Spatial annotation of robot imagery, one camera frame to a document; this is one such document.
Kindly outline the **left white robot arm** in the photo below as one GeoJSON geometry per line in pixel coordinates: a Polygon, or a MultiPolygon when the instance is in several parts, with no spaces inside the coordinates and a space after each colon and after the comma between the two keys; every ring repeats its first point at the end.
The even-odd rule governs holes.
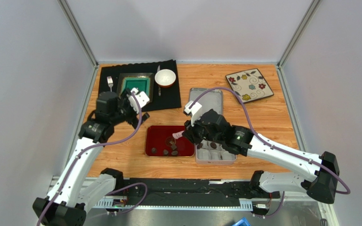
{"type": "Polygon", "coordinates": [[[62,175],[45,198],[36,198],[33,203],[38,226],[82,226],[87,213],[104,196],[125,190],[122,173],[114,169],[104,170],[86,188],[82,185],[103,148],[115,144],[108,141],[115,126],[126,122],[134,129],[119,144],[132,138],[149,118],[148,113],[142,113],[149,102],[148,95],[137,88],[125,89],[121,94],[107,91],[98,95],[96,109],[81,126],[62,175]]]}

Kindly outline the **red lacquer tray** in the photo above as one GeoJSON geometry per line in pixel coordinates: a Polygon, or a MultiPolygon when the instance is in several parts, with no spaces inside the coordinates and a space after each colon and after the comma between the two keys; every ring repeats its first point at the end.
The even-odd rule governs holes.
{"type": "Polygon", "coordinates": [[[145,142],[145,155],[149,157],[173,157],[171,156],[172,145],[176,145],[178,155],[175,157],[192,157],[195,154],[195,146],[184,137],[174,139],[173,133],[184,130],[182,125],[154,125],[147,129],[145,142]],[[151,149],[156,148],[157,153],[152,153],[151,149]],[[163,155],[163,150],[169,151],[168,156],[163,155]]]}

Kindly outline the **silver tin with paper cups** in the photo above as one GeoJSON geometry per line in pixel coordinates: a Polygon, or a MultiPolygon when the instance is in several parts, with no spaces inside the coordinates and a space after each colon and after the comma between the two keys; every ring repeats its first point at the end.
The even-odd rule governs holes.
{"type": "Polygon", "coordinates": [[[197,149],[195,145],[195,161],[204,165],[232,165],[237,157],[223,149],[221,144],[217,144],[216,149],[212,149],[209,144],[211,141],[203,140],[203,147],[197,149]]]}

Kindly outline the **pink handled metal tongs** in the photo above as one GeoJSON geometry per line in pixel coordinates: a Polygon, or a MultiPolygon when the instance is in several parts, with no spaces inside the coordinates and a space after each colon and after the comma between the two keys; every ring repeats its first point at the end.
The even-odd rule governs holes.
{"type": "Polygon", "coordinates": [[[184,131],[180,131],[180,132],[173,133],[173,134],[172,134],[172,137],[173,137],[174,139],[179,139],[179,138],[183,137],[183,132],[184,132],[184,131]]]}

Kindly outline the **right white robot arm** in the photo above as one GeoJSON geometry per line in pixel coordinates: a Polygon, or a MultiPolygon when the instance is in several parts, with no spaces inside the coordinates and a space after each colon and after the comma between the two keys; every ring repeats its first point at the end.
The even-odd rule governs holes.
{"type": "Polygon", "coordinates": [[[190,116],[182,135],[195,145],[214,147],[233,155],[263,159],[288,169],[289,173],[257,170],[251,177],[254,189],[267,193],[300,192],[312,199],[333,204],[337,193],[339,166],[337,157],[325,151],[322,155],[307,153],[274,142],[251,129],[230,125],[213,109],[184,109],[190,116]]]}

